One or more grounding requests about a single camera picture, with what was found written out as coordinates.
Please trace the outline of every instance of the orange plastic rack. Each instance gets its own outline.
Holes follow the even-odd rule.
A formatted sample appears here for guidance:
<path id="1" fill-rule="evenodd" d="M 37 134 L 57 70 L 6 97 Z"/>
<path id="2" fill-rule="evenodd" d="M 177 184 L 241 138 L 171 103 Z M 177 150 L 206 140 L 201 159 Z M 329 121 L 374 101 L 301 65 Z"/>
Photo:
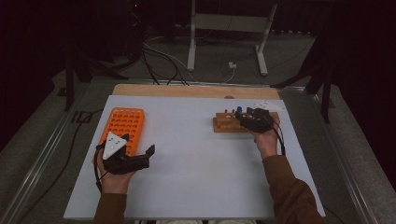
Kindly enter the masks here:
<path id="1" fill-rule="evenodd" d="M 114 107 L 108 117 L 99 144 L 106 140 L 109 132 L 119 137 L 128 133 L 129 141 L 126 144 L 125 154 L 130 157 L 135 156 L 144 122 L 145 111 L 143 109 Z"/>

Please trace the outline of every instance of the white table surface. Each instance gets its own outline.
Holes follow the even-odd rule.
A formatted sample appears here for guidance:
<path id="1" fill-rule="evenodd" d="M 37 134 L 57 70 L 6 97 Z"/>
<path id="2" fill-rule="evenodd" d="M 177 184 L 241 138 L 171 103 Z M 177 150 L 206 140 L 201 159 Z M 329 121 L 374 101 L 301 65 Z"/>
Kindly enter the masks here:
<path id="1" fill-rule="evenodd" d="M 273 218 L 273 200 L 260 153 L 249 133 L 214 133 L 217 112 L 254 107 L 263 100 L 150 96 L 109 96 L 78 180 L 64 213 L 68 219 L 92 219 L 100 193 L 92 157 L 114 107 L 142 108 L 145 125 L 137 154 L 155 144 L 150 167 L 138 171 L 128 189 L 125 218 L 240 219 Z M 268 100 L 286 108 L 282 100 Z M 312 189 L 325 216 L 286 109 L 280 116 L 286 155 L 297 178 Z"/>

